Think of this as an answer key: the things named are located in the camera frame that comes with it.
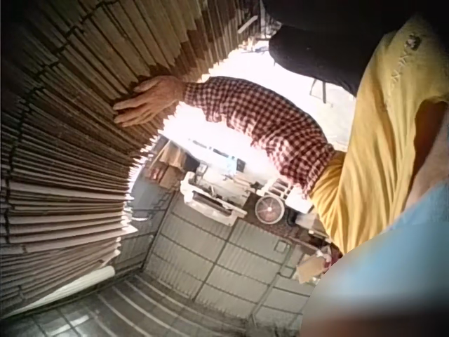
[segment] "checkered sleeve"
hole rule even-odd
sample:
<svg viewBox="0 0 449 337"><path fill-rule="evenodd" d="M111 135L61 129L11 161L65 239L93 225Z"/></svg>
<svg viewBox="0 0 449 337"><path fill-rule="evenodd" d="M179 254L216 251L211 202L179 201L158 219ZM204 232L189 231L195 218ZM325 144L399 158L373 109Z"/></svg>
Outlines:
<svg viewBox="0 0 449 337"><path fill-rule="evenodd" d="M243 79L211 77L187 84L184 102L250 136L279 173L305 195L313 189L334 149L316 121L289 100Z"/></svg>

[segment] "fan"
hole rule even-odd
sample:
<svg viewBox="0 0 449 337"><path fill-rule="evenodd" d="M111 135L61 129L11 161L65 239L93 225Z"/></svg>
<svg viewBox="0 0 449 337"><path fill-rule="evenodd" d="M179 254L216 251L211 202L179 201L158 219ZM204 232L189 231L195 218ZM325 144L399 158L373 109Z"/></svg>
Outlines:
<svg viewBox="0 0 449 337"><path fill-rule="evenodd" d="M266 195L255 204L255 216L266 225L273 225L282 219L286 208L278 197Z"/></svg>

